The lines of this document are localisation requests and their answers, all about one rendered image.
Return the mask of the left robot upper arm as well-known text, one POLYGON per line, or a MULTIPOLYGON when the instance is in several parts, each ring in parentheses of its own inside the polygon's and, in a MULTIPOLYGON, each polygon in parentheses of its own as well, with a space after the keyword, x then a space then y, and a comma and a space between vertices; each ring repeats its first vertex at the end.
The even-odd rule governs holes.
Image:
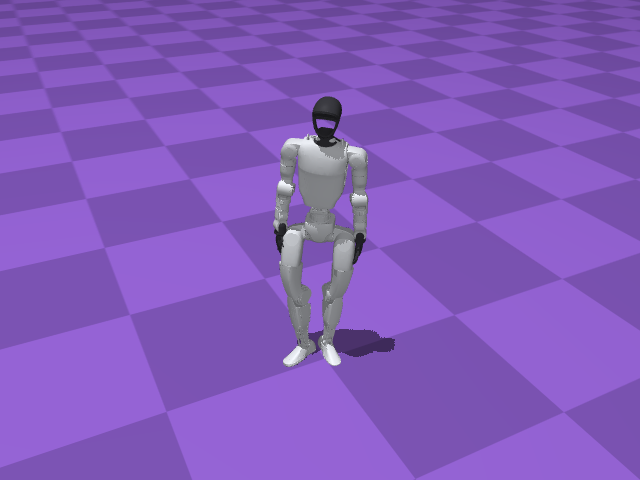
POLYGON ((350 193, 352 207, 366 207, 365 187, 367 184, 368 155, 363 148, 348 146, 348 163, 352 167, 353 192, 350 193))

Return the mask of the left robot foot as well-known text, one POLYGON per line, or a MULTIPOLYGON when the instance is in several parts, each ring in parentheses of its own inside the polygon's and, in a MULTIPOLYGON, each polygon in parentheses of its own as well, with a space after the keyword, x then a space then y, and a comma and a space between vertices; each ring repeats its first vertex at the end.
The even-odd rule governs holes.
POLYGON ((332 366, 338 366, 341 364, 341 359, 339 354, 337 353, 333 343, 330 344, 329 340, 327 340, 327 346, 323 343, 323 335, 321 335, 318 339, 318 346, 320 347, 323 357, 325 360, 332 366))

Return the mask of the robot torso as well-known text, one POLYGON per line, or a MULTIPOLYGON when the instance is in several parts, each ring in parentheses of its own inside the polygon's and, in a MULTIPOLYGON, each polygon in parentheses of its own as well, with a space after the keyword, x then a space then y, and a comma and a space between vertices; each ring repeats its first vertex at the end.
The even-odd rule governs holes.
POLYGON ((299 190, 304 204, 311 207, 304 223, 305 240, 333 242, 336 219, 330 209, 345 187, 350 145, 344 139, 339 142, 333 138, 329 142, 336 141, 335 145, 321 147, 314 139, 320 140, 318 135, 307 134, 298 150, 299 190))

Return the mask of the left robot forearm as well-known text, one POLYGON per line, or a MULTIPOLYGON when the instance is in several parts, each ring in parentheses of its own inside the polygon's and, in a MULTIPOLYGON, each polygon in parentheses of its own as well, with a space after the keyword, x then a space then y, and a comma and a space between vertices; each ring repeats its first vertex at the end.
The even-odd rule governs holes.
POLYGON ((366 227, 367 227, 367 213, 368 213, 367 193, 366 193, 366 207, 352 207, 352 212, 353 212, 354 238, 356 239, 356 235, 358 233, 363 233, 364 239, 365 239, 367 236, 366 227))

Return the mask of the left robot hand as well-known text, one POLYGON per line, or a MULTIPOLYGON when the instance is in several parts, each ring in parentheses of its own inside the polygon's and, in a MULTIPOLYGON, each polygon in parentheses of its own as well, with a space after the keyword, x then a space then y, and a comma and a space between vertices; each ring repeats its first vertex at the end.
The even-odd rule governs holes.
POLYGON ((362 251, 362 247, 363 247, 363 243, 366 241, 366 238, 364 239, 364 234, 363 233, 358 233, 356 235, 356 239, 354 239, 356 245, 355 245, 355 253, 354 253, 354 259, 353 259, 353 264, 355 264, 358 260, 358 256, 360 256, 361 251, 362 251))

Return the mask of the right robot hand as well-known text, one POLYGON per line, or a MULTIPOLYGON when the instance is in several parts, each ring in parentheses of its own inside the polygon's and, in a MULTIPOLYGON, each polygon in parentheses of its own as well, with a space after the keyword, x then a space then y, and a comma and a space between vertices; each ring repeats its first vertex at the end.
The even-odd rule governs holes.
POLYGON ((281 223, 278 228, 279 228, 279 232, 275 229, 274 230, 274 234, 276 234, 276 244, 277 244, 277 248, 279 250, 279 253, 281 254, 281 249, 282 249, 282 247, 284 247, 284 245, 283 245, 283 236, 287 232, 286 231, 286 224, 285 223, 281 223))

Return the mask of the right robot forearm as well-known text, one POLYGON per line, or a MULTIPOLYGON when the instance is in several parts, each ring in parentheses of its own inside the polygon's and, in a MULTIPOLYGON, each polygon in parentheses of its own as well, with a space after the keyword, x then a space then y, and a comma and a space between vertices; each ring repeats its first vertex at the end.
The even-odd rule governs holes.
MULTIPOLYGON (((281 180, 280 180, 281 181, 281 180)), ((279 225, 281 223, 286 224, 286 229, 288 227, 288 213, 289 213, 289 204, 291 203, 291 197, 278 195, 278 188, 280 181, 277 185, 276 192, 276 207, 275 207, 275 220, 273 222, 273 227, 279 232, 279 225)))

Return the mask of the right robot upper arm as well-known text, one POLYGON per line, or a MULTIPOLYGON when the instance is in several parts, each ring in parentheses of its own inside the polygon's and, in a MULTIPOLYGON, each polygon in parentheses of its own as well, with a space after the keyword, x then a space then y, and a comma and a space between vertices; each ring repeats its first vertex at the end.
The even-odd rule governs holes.
POLYGON ((292 196, 295 192, 296 184, 293 183, 293 176, 296 167, 296 156, 303 139, 289 138, 281 149, 280 174, 281 181, 278 188, 278 195, 292 196))

